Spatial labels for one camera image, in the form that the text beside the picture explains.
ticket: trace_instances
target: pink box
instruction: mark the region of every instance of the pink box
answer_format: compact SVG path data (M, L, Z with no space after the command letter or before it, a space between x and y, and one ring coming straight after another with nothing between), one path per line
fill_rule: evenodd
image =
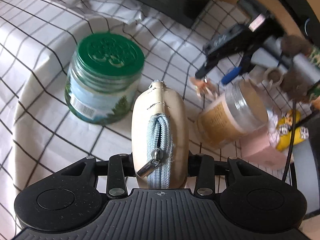
M273 170L284 168L287 157L270 146L267 126L243 136L240 139L240 144L244 160Z

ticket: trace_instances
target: green lid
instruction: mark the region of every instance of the green lid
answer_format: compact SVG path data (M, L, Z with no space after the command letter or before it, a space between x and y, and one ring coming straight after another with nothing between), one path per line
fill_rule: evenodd
M140 73L144 64L143 52L137 44L110 32L84 38L77 56L84 70L113 77Z

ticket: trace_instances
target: jar label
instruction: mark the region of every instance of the jar label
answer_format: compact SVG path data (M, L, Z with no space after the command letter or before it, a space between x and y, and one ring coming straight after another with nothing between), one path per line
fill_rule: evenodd
M229 120L222 102L200 114L197 126L204 141L213 147L233 142L243 135Z
M80 102L75 97L74 94L71 94L70 104L77 112L79 112L80 114L82 114L86 118L93 120L94 117L96 116L97 111L95 109L91 108L90 106L87 106L84 103Z
M87 90L83 84L68 74L66 91L70 96L70 105L83 116L84 121L106 124L116 122L127 114L133 103L140 80L136 80L126 90L116 93L99 93Z

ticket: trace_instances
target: clear plastic jar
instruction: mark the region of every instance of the clear plastic jar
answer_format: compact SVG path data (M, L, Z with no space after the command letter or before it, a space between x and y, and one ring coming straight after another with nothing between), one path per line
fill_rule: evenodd
M249 81L241 80L204 109L195 125L200 141L218 149L267 122L263 101Z
M83 121L106 125L130 110L144 64L141 49L111 33L84 38L70 62L65 99Z

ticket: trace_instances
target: white tablecloth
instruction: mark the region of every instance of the white tablecloth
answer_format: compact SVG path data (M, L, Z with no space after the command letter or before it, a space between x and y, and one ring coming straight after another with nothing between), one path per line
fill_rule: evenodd
M246 20L234 6L211 0L192 29L136 0L0 0L0 239L20 230L15 196L28 185L71 163L94 155L131 152L131 115L101 127L77 119L64 100L66 72L79 41L111 31L134 40L145 54L137 96L155 79L183 97L190 124L189 147L216 160L241 157L239 142L218 151L201 146L192 123L208 102L201 102L188 78L203 64L203 45L216 33ZM241 56L221 60L208 77L219 82ZM225 87L219 86L219 92ZM283 111L290 109L277 89L266 91ZM308 106L299 106L303 115ZM280 177L281 171L271 171ZM98 190L105 192L106 178ZM128 191L137 187L128 178ZM216 190L224 189L216 178Z

